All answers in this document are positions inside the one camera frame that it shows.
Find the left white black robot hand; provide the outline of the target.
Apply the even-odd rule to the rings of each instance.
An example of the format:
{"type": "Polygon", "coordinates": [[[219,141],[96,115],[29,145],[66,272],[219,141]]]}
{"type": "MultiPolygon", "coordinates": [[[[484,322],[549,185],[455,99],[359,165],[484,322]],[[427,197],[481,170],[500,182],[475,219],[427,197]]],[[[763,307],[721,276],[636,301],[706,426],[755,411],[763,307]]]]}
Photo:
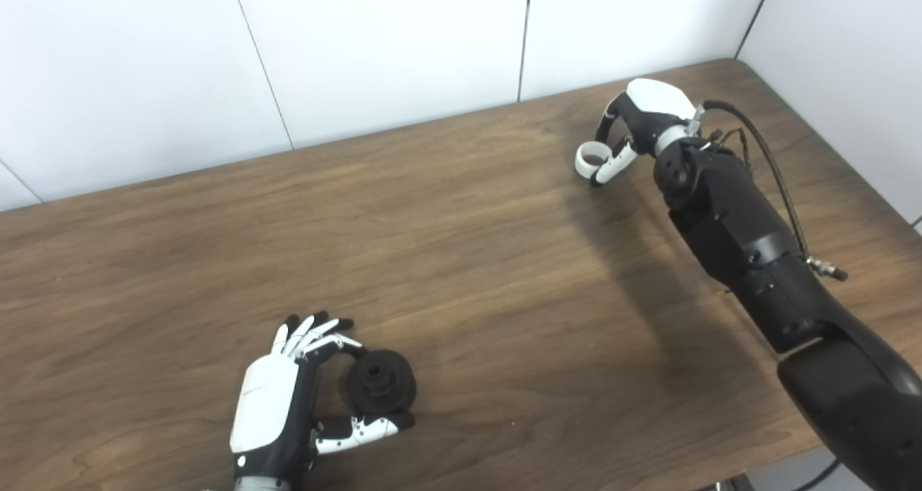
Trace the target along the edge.
{"type": "Polygon", "coordinates": [[[319,457],[351,451],[415,425],[417,379],[401,353],[369,350],[349,337],[354,323],[326,311],[291,315],[268,353],[245,371],[228,448],[237,490],[293,490],[319,457]],[[353,358],[344,384],[350,415],[317,418],[321,367],[353,358]]]}

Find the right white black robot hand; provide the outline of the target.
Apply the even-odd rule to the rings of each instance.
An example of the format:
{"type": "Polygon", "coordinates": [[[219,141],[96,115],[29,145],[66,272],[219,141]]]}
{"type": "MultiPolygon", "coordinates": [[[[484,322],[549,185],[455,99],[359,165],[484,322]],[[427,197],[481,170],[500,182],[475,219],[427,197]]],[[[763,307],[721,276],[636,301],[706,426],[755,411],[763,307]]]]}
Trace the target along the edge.
{"type": "Polygon", "coordinates": [[[700,136],[702,112],[681,89],[636,78],[603,111],[595,139],[582,144],[574,166],[603,186],[638,156],[656,157],[680,139],[700,136]]]}

